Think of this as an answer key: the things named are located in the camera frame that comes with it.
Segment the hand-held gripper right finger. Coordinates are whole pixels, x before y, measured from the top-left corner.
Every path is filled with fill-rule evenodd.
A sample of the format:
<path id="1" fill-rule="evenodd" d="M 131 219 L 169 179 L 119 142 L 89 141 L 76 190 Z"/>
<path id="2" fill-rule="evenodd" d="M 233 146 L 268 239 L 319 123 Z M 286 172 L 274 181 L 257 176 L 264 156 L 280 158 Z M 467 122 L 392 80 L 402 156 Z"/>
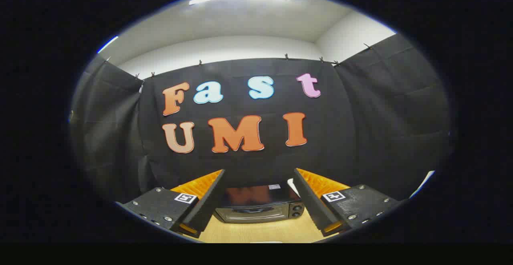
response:
<path id="1" fill-rule="evenodd" d="M 366 184 L 348 186 L 300 168 L 293 173 L 293 184 L 324 237 L 357 230 L 401 205 Z"/>

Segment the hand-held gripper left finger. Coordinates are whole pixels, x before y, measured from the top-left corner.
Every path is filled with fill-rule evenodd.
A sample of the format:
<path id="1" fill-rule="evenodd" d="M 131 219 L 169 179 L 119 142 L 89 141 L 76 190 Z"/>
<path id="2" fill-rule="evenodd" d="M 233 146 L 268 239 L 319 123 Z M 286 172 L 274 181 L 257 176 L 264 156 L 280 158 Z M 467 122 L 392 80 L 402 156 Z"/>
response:
<path id="1" fill-rule="evenodd" d="M 166 231 L 198 238 L 225 192 L 225 170 L 217 170 L 173 189 L 153 188 L 117 205 Z"/>

